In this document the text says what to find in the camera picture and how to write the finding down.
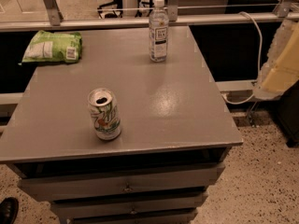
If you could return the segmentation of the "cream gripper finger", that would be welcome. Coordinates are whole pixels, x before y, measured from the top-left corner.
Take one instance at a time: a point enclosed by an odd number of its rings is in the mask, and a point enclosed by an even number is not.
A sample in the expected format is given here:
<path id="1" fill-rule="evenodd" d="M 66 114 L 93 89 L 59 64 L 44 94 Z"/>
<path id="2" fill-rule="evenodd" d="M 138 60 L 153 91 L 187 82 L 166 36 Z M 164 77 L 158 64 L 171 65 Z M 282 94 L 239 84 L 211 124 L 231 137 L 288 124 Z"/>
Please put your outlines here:
<path id="1" fill-rule="evenodd" d="M 284 20 L 277 29 L 267 53 L 253 96 L 272 100 L 299 80 L 299 22 Z"/>

